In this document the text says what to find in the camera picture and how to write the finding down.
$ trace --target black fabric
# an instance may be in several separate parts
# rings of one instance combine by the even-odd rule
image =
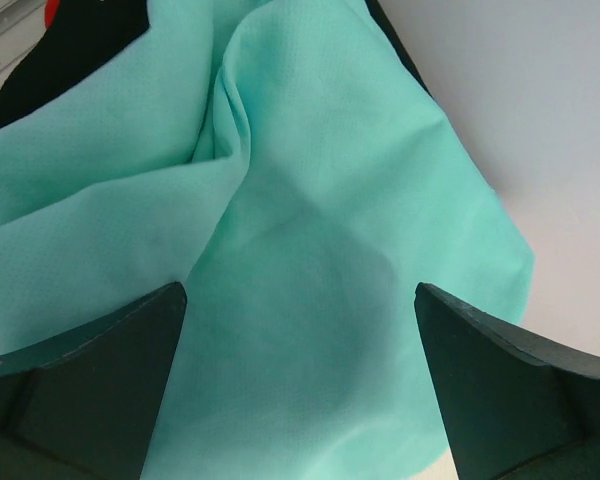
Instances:
[[[0,90],[0,128],[77,85],[149,28],[147,0],[63,0]]]
[[[411,73],[413,78],[415,78],[418,81],[420,86],[422,86],[422,88],[424,88],[427,92],[429,92],[429,90],[427,89],[427,86],[422,81],[420,72],[418,72],[418,69],[416,68],[415,63],[413,63],[413,60],[407,53],[407,50],[404,48],[404,45],[402,44],[400,37],[398,36],[395,29],[393,28],[393,25],[391,25],[391,22],[387,18],[387,15],[384,13],[384,10],[380,6],[380,3],[378,2],[378,0],[366,0],[366,2],[367,2],[367,8],[369,9],[369,13],[371,13],[371,16],[373,17],[373,19],[376,21],[378,26],[382,29],[384,34],[387,36],[387,38],[391,42],[391,45],[393,46],[396,53],[398,54],[398,57],[400,58],[400,61],[402,62],[402,64],[405,66],[405,68],[407,70],[409,70],[409,73]]]

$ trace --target teal fabric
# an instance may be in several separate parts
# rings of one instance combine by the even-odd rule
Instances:
[[[362,0],[153,0],[0,130],[0,354],[190,298],[143,478],[392,480],[445,448],[413,308],[511,322],[532,254]]]

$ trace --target mint green bag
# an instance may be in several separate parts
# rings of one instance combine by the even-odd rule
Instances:
[[[153,0],[0,130],[0,354],[166,283],[144,479],[394,480],[444,429],[418,282],[518,322],[532,254],[362,0]]]

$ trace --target red object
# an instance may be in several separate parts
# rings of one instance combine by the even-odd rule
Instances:
[[[53,17],[56,16],[58,5],[60,5],[60,0],[47,0],[47,5],[44,8],[44,24],[47,28],[51,26]]]

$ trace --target turquoise cloth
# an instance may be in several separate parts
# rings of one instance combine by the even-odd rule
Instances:
[[[394,480],[446,445],[418,282],[518,322],[532,254],[362,0],[153,0],[0,130],[0,354],[172,281],[143,478]]]

